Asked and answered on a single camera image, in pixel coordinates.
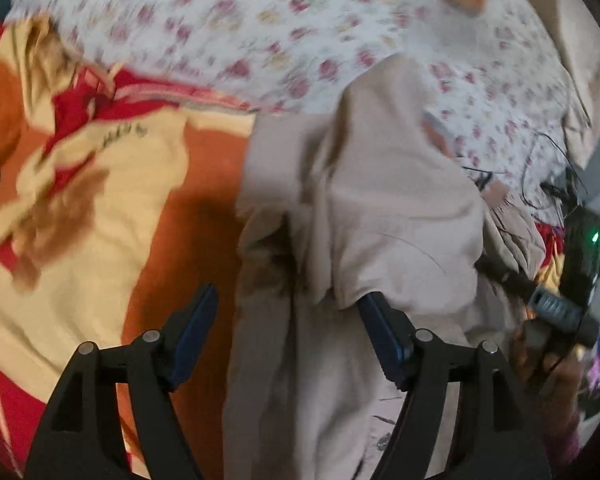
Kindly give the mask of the right hand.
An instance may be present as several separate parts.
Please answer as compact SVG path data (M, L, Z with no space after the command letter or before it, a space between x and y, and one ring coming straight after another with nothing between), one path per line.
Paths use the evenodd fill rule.
M544 436L564 434L578 414L578 391L584 363L573 352L564 358L554 353L540 358L539 352L528 346L523 332L519 332L510 344L509 363L530 393ZM532 393L531 376L539 364L548 377L540 391Z

